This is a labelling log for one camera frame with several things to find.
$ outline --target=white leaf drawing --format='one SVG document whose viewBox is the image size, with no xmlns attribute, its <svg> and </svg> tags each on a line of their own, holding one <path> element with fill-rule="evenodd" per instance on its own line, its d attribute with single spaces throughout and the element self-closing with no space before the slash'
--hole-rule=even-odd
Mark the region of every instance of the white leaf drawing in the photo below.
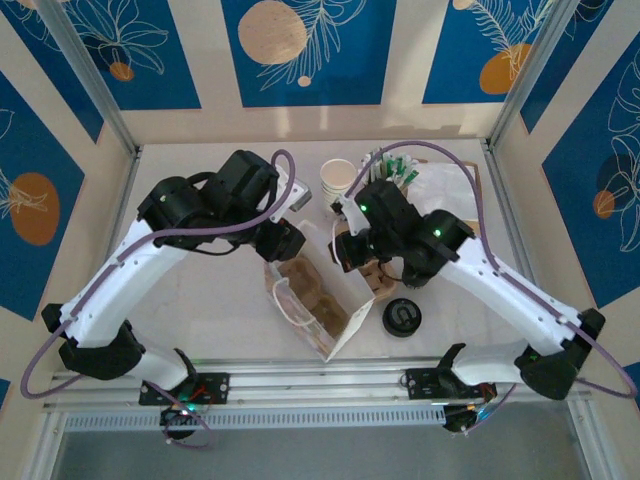
<svg viewBox="0 0 640 480">
<path fill-rule="evenodd" d="M 540 0 L 537 7 L 529 3 L 520 16 L 513 11 L 510 0 L 475 0 L 468 10 L 475 15 L 480 33 L 489 38 L 498 53 L 509 60 L 509 76 L 513 80 L 523 63 L 523 44 L 538 31 L 549 15 L 555 0 Z"/>
<path fill-rule="evenodd" d="M 571 20 L 569 20 L 566 28 L 564 29 L 564 33 L 571 40 L 574 40 L 576 29 L 578 28 L 578 23 L 592 23 L 597 21 L 602 16 L 602 13 L 605 10 L 605 6 L 608 3 L 609 0 L 596 0 L 595 3 L 593 1 L 585 3 L 585 0 L 582 0 L 576 7 L 576 11 L 571 17 Z"/>
<path fill-rule="evenodd" d="M 49 30 L 33 8 L 26 7 L 17 0 L 1 0 L 11 14 L 18 19 L 29 35 L 44 43 L 51 50 L 60 51 L 58 45 L 51 37 Z"/>
<path fill-rule="evenodd" d="M 338 27 L 346 25 L 362 12 L 367 0 L 358 0 L 357 7 L 346 14 L 345 5 L 353 0 L 291 0 L 291 9 L 302 20 L 307 40 L 300 54 L 286 63 L 262 65 L 258 77 L 264 77 L 260 91 L 280 81 L 291 84 L 300 77 L 312 79 L 331 60 L 332 51 L 340 53 Z"/>
<path fill-rule="evenodd" d="M 620 251 L 633 252 L 640 246 L 640 50 L 622 74 L 609 111 L 608 128 L 614 134 L 611 148 L 617 171 L 604 190 L 612 194 L 620 213 Z"/>
<path fill-rule="evenodd" d="M 0 108 L 0 141 L 9 133 L 13 115 L 14 112 L 11 110 Z M 46 193 L 39 196 L 30 195 L 13 186 L 0 168 L 0 218 L 5 218 L 11 210 L 19 212 L 22 207 L 46 212 L 47 206 L 44 205 L 46 199 Z"/>
<path fill-rule="evenodd" d="M 16 0 L 0 0 L 10 7 L 27 32 L 52 50 L 59 51 L 37 11 Z M 139 21 L 138 0 L 69 0 L 61 3 L 85 47 L 95 62 L 118 61 L 127 66 L 139 66 L 162 75 L 165 67 L 158 54 L 152 51 L 166 43 L 169 32 L 155 25 Z"/>
</svg>

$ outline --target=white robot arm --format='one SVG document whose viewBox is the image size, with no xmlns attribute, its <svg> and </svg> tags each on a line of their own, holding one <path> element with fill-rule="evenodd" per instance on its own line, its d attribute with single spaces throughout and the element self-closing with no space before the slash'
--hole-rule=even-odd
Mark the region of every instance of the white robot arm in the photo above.
<svg viewBox="0 0 640 480">
<path fill-rule="evenodd" d="M 72 321 L 63 335 L 67 341 L 60 349 L 65 366 L 101 380 L 126 374 L 164 390 L 174 390 L 184 382 L 193 389 L 197 382 L 189 378 L 194 370 L 188 358 L 180 350 L 144 339 L 126 321 L 128 313 L 169 269 L 200 244 L 215 238 L 229 241 L 234 249 L 249 244 L 267 261 L 294 257 L 304 237 L 282 217 L 288 209 L 297 210 L 309 200 L 309 188 L 294 179 L 284 203 L 268 221 L 253 229 L 218 237 L 167 237 L 143 244 L 125 261 L 119 259 L 131 245 L 154 231 L 233 225 L 256 217 L 283 195 L 288 181 L 279 166 L 274 168 L 252 152 L 237 151 L 217 173 L 160 182 L 142 202 L 138 218 L 87 287 L 64 305 L 50 304 L 43 311 L 51 332 L 63 322 Z M 100 283 L 105 272 L 110 274 Z"/>
<path fill-rule="evenodd" d="M 345 270 L 374 257 L 401 257 L 405 285 L 419 288 L 441 275 L 522 333 L 524 340 L 508 345 L 451 347 L 440 365 L 448 371 L 445 380 L 454 390 L 450 396 L 457 396 L 456 386 L 462 391 L 464 386 L 508 382 L 525 383 L 548 398 L 566 397 L 591 349 L 567 324 L 596 339 L 605 321 L 599 312 L 578 312 L 489 258 L 482 241 L 453 214 L 436 210 L 421 216 L 393 182 L 375 181 L 335 208 L 350 227 L 336 238 L 337 260 Z"/>
</svg>

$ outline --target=white table surface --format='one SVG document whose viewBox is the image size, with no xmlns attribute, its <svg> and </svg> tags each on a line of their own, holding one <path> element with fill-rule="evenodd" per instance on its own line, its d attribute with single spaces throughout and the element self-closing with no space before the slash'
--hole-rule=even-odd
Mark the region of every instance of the white table surface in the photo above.
<svg viewBox="0 0 640 480">
<path fill-rule="evenodd" d="M 146 145 L 121 225 L 120 238 L 136 216 L 140 202 L 155 184 L 169 176 L 189 176 L 216 171 L 237 149 L 252 150 L 265 159 L 286 148 L 296 159 L 298 178 L 314 198 L 301 212 L 287 214 L 294 224 L 306 218 L 329 229 L 321 211 L 319 170 L 331 158 L 345 158 L 359 165 L 372 148 L 392 141 L 277 142 L 243 144 Z M 442 140 L 439 145 L 462 160 L 478 165 L 492 249 L 507 264 L 515 261 L 502 221 L 491 178 L 479 140 Z M 420 147 L 399 151 L 417 158 L 439 161 L 444 157 Z M 227 243 L 204 248 L 224 250 Z M 251 247 L 214 258 L 191 254 L 142 299 L 129 320 L 149 338 L 178 347 L 190 358 L 225 360 L 303 360 L 317 354 L 293 331 L 271 305 L 264 290 L 262 259 Z M 520 338 L 515 329 L 460 287 L 434 278 L 426 287 L 410 290 L 400 285 L 394 297 L 407 297 L 422 310 L 422 325 L 411 337 L 389 335 L 381 314 L 390 300 L 374 305 L 360 330 L 336 358 L 441 356 L 457 342 L 495 344 Z"/>
</svg>

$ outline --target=purple cable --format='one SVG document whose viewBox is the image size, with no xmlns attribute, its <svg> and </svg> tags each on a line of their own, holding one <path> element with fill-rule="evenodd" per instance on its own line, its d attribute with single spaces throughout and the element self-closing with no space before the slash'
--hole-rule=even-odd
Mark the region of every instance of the purple cable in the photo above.
<svg viewBox="0 0 640 480">
<path fill-rule="evenodd" d="M 42 344 L 42 346 L 38 349 L 36 354 L 33 356 L 31 361 L 29 362 L 29 365 L 27 365 L 27 368 L 24 370 L 24 373 L 22 374 L 22 379 L 20 380 L 20 393 L 22 393 L 23 397 L 28 398 L 29 400 L 37 400 L 39 398 L 48 397 L 49 395 L 53 395 L 54 393 L 58 393 L 64 390 L 69 385 L 76 383 L 78 380 L 80 380 L 83 377 L 83 375 L 76 375 L 75 377 L 70 378 L 66 382 L 58 385 L 57 387 L 54 387 L 45 392 L 32 393 L 29 391 L 29 379 L 33 374 L 33 370 L 36 368 L 36 365 L 38 364 L 40 359 L 43 357 L 43 355 L 47 352 L 47 350 L 51 348 L 51 345 L 53 345 L 56 339 L 60 335 L 62 335 L 62 332 L 64 332 L 69 325 L 71 325 L 71 320 L 65 320 L 64 322 L 62 322 L 60 326 L 57 328 L 57 330 L 53 332 L 51 336 L 47 339 L 47 341 Z"/>
<path fill-rule="evenodd" d="M 207 422 L 205 422 L 200 415 L 198 415 L 198 414 L 192 412 L 191 410 L 189 410 L 189 407 L 187 407 L 184 403 L 182 403 L 176 397 L 174 397 L 169 392 L 167 392 L 165 389 L 161 388 L 160 386 L 156 385 L 153 382 L 147 382 L 147 385 L 149 385 L 151 388 L 153 388 L 156 392 L 158 392 L 164 398 L 169 400 L 173 405 L 177 405 L 178 407 L 180 407 L 180 409 L 182 411 L 187 412 L 187 414 L 191 418 L 193 418 L 196 422 L 198 422 L 200 424 L 200 426 L 205 431 L 213 434 L 213 430 L 211 430 L 211 428 L 209 428 L 209 425 L 207 425 Z M 184 449 L 187 449 L 187 450 L 205 450 L 207 448 L 211 448 L 211 444 L 208 443 L 208 442 L 205 443 L 204 445 L 187 445 L 186 443 L 174 441 L 174 439 L 169 436 L 169 424 L 170 424 L 170 422 L 167 422 L 167 426 L 162 430 L 162 434 L 164 435 L 164 437 L 167 440 L 169 440 L 169 442 L 172 445 L 175 445 L 176 447 L 184 448 Z"/>
<path fill-rule="evenodd" d="M 268 220 L 269 217 L 273 215 L 275 212 L 277 212 L 278 209 L 287 200 L 287 197 L 291 193 L 291 190 L 293 190 L 293 185 L 295 184 L 295 180 L 296 180 L 296 165 L 293 160 L 293 156 L 288 151 L 284 149 L 276 150 L 271 156 L 271 164 L 275 165 L 276 160 L 280 155 L 283 155 L 287 159 L 287 162 L 289 163 L 289 180 L 284 189 L 284 192 L 282 193 L 282 196 L 278 200 L 276 200 L 273 203 L 273 205 L 271 205 L 271 207 L 269 207 L 267 210 L 262 212 L 257 217 L 253 218 L 252 220 L 249 220 L 248 222 L 238 223 L 237 225 L 229 225 L 226 227 L 174 228 L 174 229 L 160 230 L 158 232 L 153 232 L 153 233 L 150 233 L 149 235 L 145 235 L 144 237 L 132 243 L 126 250 L 124 250 L 120 255 L 116 257 L 116 260 L 118 260 L 119 264 L 122 264 L 122 262 L 124 262 L 127 258 L 129 258 L 131 254 L 133 254 L 133 252 L 138 250 L 147 242 L 155 240 L 156 238 L 171 237 L 171 236 L 223 235 L 225 233 L 234 233 L 234 232 L 239 232 L 241 230 L 247 230 L 249 228 L 255 227 L 256 225 L 262 223 L 265 220 Z M 98 278 L 96 278 L 95 281 L 89 286 L 89 288 L 87 289 L 85 294 L 82 296 L 82 298 L 80 298 L 76 306 L 71 310 L 70 315 L 72 318 L 76 317 L 78 313 L 80 313 L 80 311 L 82 310 L 82 307 L 85 306 L 85 304 L 96 293 L 96 291 L 105 282 L 105 280 L 109 278 L 109 275 L 111 275 L 111 273 L 118 267 L 119 265 L 117 264 L 111 264 L 103 270 L 103 272 L 98 276 Z M 29 379 L 31 378 L 31 375 L 33 374 L 33 370 L 35 369 L 36 365 L 42 359 L 43 355 L 47 352 L 47 350 L 51 348 L 51 345 L 53 345 L 56 339 L 60 335 L 62 335 L 62 333 L 67 329 L 69 325 L 71 325 L 72 321 L 73 320 L 69 319 L 62 322 L 62 324 L 57 328 L 57 330 L 53 332 L 49 337 L 49 339 L 38 349 L 36 354 L 33 356 L 31 361 L 29 362 L 29 365 L 27 365 L 27 368 L 22 374 L 22 379 L 20 380 L 20 392 L 25 398 L 33 400 L 33 399 L 39 399 L 39 398 L 47 397 L 49 395 L 53 395 L 54 393 L 64 390 L 69 385 L 77 382 L 83 377 L 82 375 L 77 375 L 67 380 L 63 384 L 58 385 L 57 387 L 52 388 L 50 390 L 46 390 L 44 392 L 32 393 L 29 391 L 29 388 L 28 388 Z"/>
<path fill-rule="evenodd" d="M 293 185 L 296 179 L 296 165 L 293 160 L 293 157 L 288 151 L 284 149 L 276 150 L 274 154 L 271 156 L 271 164 L 275 165 L 275 161 L 280 155 L 284 155 L 287 161 L 289 162 L 289 181 L 287 182 L 287 186 L 285 187 L 285 190 L 282 196 L 278 200 L 276 200 L 273 205 L 271 205 L 271 208 L 267 209 L 257 217 L 249 220 L 248 222 L 239 223 L 237 225 L 230 225 L 227 227 L 172 228 L 167 230 L 159 230 L 157 232 L 153 232 L 148 235 L 145 235 L 144 237 L 139 238 L 138 240 L 133 242 L 131 245 L 129 245 L 127 249 L 125 249 L 120 255 L 116 257 L 116 260 L 118 260 L 118 262 L 120 263 L 124 262 L 127 258 L 131 256 L 131 254 L 133 254 L 133 252 L 135 252 L 140 247 L 142 247 L 142 245 L 146 244 L 147 242 L 156 240 L 158 238 L 175 237 L 175 236 L 190 237 L 190 236 L 199 236 L 199 235 L 224 235 L 225 233 L 234 233 L 234 232 L 239 232 L 241 230 L 247 230 L 249 228 L 253 228 L 256 225 L 264 222 L 265 220 L 268 220 L 269 217 L 273 215 L 273 213 L 277 212 L 278 209 L 284 204 L 287 197 L 291 193 L 291 190 L 293 190 Z M 91 284 L 91 286 L 87 289 L 86 293 L 78 301 L 76 306 L 71 310 L 70 315 L 72 317 L 75 317 L 78 315 L 78 313 L 80 313 L 80 310 L 82 310 L 82 307 L 85 306 L 85 304 L 93 296 L 96 290 L 100 288 L 100 286 L 104 283 L 104 281 L 109 277 L 111 272 L 115 270 L 117 267 L 118 267 L 117 265 L 109 265 L 109 267 L 106 268 L 98 278 L 96 278 L 95 282 Z"/>
<path fill-rule="evenodd" d="M 540 296 L 538 294 L 536 294 L 531 289 L 527 288 L 526 285 L 523 285 L 522 283 L 520 283 L 518 280 L 513 278 L 508 273 L 500 271 L 500 264 L 496 260 L 495 256 L 493 255 L 493 252 L 491 251 L 491 247 L 489 246 L 489 240 L 487 238 L 487 230 L 486 230 L 485 219 L 484 219 L 484 206 L 482 204 L 482 197 L 480 196 L 480 191 L 478 189 L 478 185 L 476 184 L 474 178 L 471 176 L 471 173 L 469 173 L 469 170 L 464 165 L 462 160 L 460 160 L 458 157 L 456 157 L 449 150 L 441 147 L 440 145 L 436 145 L 435 143 L 431 143 L 431 142 L 426 142 L 424 140 L 403 140 L 403 141 L 400 141 L 400 142 L 392 143 L 391 145 L 387 145 L 386 147 L 381 148 L 380 150 L 378 150 L 376 153 L 374 153 L 372 155 L 371 160 L 369 160 L 369 162 L 364 166 L 364 168 L 360 171 L 360 173 L 358 174 L 356 179 L 353 181 L 353 184 L 351 185 L 351 187 L 349 187 L 349 190 L 347 190 L 347 193 L 345 194 L 345 197 L 349 197 L 353 193 L 353 191 L 356 189 L 357 185 L 362 181 L 364 176 L 369 171 L 369 168 L 371 168 L 371 166 L 375 162 L 377 162 L 379 159 L 381 159 L 382 155 L 384 153 L 388 152 L 389 150 L 393 150 L 394 148 L 412 146 L 412 145 L 417 145 L 417 146 L 421 146 L 421 147 L 427 147 L 427 148 L 430 148 L 432 150 L 436 150 L 437 152 L 442 153 L 445 157 L 449 158 L 451 161 L 453 161 L 453 163 L 458 165 L 458 167 L 460 167 L 460 169 L 462 169 L 462 172 L 467 177 L 467 180 L 469 181 L 469 184 L 471 185 L 471 190 L 473 191 L 473 197 L 474 197 L 474 199 L 476 201 L 476 208 L 478 209 L 478 223 L 480 225 L 480 241 L 482 242 L 482 249 L 484 250 L 484 253 L 487 256 L 487 260 L 489 261 L 491 266 L 494 268 L 494 270 L 500 276 L 502 276 L 507 282 L 509 282 L 516 289 L 520 290 L 522 293 L 524 293 L 529 298 L 531 298 L 534 302 L 536 302 L 538 305 L 540 305 L 542 308 L 544 308 L 547 312 L 549 312 L 551 315 L 553 315 L 556 319 L 560 319 L 562 317 L 562 314 L 558 310 L 556 310 L 552 305 L 550 305 L 548 302 L 546 302 L 545 300 L 540 298 Z M 578 334 L 581 338 L 583 338 L 589 345 L 591 345 L 593 348 L 595 348 L 598 351 L 598 353 L 600 353 L 600 355 L 602 355 L 604 357 L 604 359 L 607 360 L 611 364 L 611 366 L 613 366 L 613 368 L 618 372 L 618 374 L 620 374 L 622 379 L 629 386 L 630 392 L 629 393 L 617 392 L 615 390 L 611 390 L 610 388 L 604 387 L 602 385 L 598 385 L 596 383 L 589 382 L 589 381 L 587 381 L 585 379 L 582 379 L 582 378 L 579 378 L 576 381 L 582 383 L 583 385 L 587 385 L 587 386 L 589 386 L 589 387 L 591 387 L 591 388 L 593 388 L 595 390 L 599 390 L 601 392 L 608 393 L 608 394 L 613 395 L 615 397 L 635 398 L 636 395 L 638 394 L 638 388 L 637 388 L 636 384 L 631 379 L 631 377 L 627 374 L 627 372 L 624 371 L 622 366 L 613 358 L 613 356 L 602 345 L 600 345 L 598 342 L 593 340 L 589 335 L 587 335 L 585 332 L 583 332 L 582 329 L 580 329 L 579 327 L 575 326 L 573 323 L 564 322 L 564 325 L 566 325 L 574 333 Z"/>
</svg>

